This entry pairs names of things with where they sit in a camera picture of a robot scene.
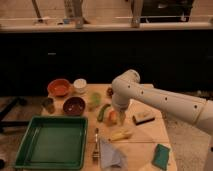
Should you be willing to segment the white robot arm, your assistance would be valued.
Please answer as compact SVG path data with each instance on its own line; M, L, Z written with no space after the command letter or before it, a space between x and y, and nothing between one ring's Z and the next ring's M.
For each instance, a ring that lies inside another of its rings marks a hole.
M213 101L144 86L135 70L127 70L113 79L112 106L124 113L134 99L172 114L211 136L204 171L213 171Z

